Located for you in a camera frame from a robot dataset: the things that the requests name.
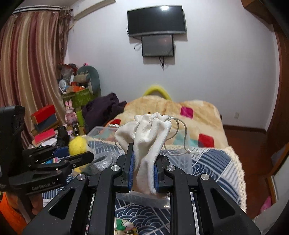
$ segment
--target drawstring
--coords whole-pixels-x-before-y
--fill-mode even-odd
[[[172,120],[175,120],[175,121],[177,122],[177,131],[175,132],[175,134],[174,134],[172,137],[166,139],[166,141],[169,140],[169,139],[172,139],[172,138],[175,137],[176,134],[178,133],[178,131],[179,131],[179,121],[180,121],[180,122],[184,125],[184,127],[185,127],[185,137],[184,137],[183,147],[184,147],[184,149],[185,149],[186,152],[185,152],[185,153],[180,153],[180,154],[172,154],[172,153],[170,153],[170,155],[172,155],[172,156],[179,156],[179,155],[183,155],[183,154],[186,154],[186,153],[189,153],[189,154],[190,154],[190,153],[193,153],[193,154],[198,154],[198,155],[199,155],[198,152],[194,152],[194,151],[191,151],[189,148],[186,148],[186,140],[187,140],[188,130],[187,130],[187,125],[184,123],[184,121],[182,121],[181,119],[179,119],[179,118],[177,118],[177,117],[172,117],[172,116],[169,116],[169,119],[168,119],[168,120],[169,120],[170,122],[172,122]],[[119,128],[119,127],[120,127],[120,125],[118,125],[118,124],[109,124],[108,126],[109,126],[109,127],[114,127],[114,128]],[[123,150],[121,147],[119,147],[119,146],[117,145],[115,138],[114,138],[114,143],[115,143],[116,147],[118,147],[120,150]]]

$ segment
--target blue gripper pad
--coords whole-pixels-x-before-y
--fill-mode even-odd
[[[158,192],[159,191],[159,177],[158,177],[158,169],[157,165],[154,165],[153,168],[153,175],[154,175],[154,185],[155,185],[155,190]]]
[[[129,175],[128,175],[128,188],[131,191],[132,181],[134,179],[134,150],[132,150],[130,166],[129,166]]]
[[[69,156],[68,146],[58,148],[53,153],[54,157],[62,158]]]

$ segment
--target white cloth bag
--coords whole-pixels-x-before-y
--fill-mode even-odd
[[[128,144],[134,143],[134,191],[156,194],[154,164],[171,126],[168,115],[153,113],[136,115],[134,121],[120,126],[115,132],[115,139],[125,152]]]

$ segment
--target black clamp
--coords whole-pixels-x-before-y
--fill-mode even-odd
[[[114,234],[115,194],[131,191],[133,167],[130,143],[127,154],[118,157],[116,165],[97,175],[75,177],[27,225],[23,235],[85,234],[93,194],[88,235]],[[154,172],[157,192],[171,194],[172,235],[196,234],[191,192],[200,235],[260,235],[252,220],[209,175],[186,174],[162,155],[157,157]]]
[[[49,145],[24,150],[22,152],[24,162],[22,169],[26,171],[9,177],[9,185],[20,199],[19,209],[27,222],[35,217],[31,211],[30,195],[65,186],[72,169],[88,164],[94,159],[93,153],[85,152],[66,157],[58,163],[42,164],[54,158],[57,151],[63,155],[63,152],[67,152],[67,147],[59,148]]]

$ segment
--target curtain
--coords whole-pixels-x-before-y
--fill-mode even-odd
[[[65,110],[59,92],[57,64],[64,58],[59,35],[60,12],[38,11],[12,15],[0,32],[0,107],[21,105],[25,110],[24,147],[32,141],[31,114],[53,104],[64,123]]]
[[[62,10],[59,12],[58,39],[57,39],[61,64],[64,64],[64,58],[67,49],[69,23],[71,19],[72,15],[70,7],[63,7]]]

